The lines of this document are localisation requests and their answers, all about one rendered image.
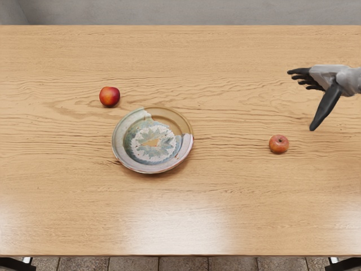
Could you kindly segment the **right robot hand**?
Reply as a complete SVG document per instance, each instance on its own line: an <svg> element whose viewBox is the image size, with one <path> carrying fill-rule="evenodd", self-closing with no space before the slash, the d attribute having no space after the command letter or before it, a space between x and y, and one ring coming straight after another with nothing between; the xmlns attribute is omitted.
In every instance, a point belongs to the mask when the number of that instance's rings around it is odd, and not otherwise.
<svg viewBox="0 0 361 271"><path fill-rule="evenodd" d="M307 90L320 90L324 93L315 116L309 126L316 130L332 112L340 97L361 94L361 67L352 68L342 64L318 64L308 68L287 71L292 80L305 85Z"/></svg>

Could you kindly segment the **patterned ceramic plate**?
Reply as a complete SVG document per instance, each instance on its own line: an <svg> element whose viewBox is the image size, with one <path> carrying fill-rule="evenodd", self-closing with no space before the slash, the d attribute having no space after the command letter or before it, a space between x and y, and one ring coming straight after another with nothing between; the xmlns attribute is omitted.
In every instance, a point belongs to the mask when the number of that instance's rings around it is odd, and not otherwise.
<svg viewBox="0 0 361 271"><path fill-rule="evenodd" d="M161 106L137 108L126 114L112 134L112 151L126 168L157 174L177 167L192 150L190 122L178 111Z"/></svg>

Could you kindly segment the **small red orange apple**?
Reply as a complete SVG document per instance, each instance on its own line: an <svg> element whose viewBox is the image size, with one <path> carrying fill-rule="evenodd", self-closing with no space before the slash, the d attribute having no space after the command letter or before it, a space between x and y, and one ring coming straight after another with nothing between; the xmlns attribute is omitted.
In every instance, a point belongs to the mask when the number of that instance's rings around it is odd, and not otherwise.
<svg viewBox="0 0 361 271"><path fill-rule="evenodd" d="M283 154L289 149L289 141L286 136L276 134L269 139L268 146L271 152L275 154Z"/></svg>

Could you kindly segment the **red yellow peach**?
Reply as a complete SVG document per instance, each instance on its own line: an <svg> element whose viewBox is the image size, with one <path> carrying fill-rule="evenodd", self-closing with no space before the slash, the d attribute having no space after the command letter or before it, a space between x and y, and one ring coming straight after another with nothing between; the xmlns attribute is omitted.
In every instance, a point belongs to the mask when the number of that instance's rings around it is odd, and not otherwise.
<svg viewBox="0 0 361 271"><path fill-rule="evenodd" d="M120 91L116 87L105 86L99 93L99 100L105 107L114 107L120 101Z"/></svg>

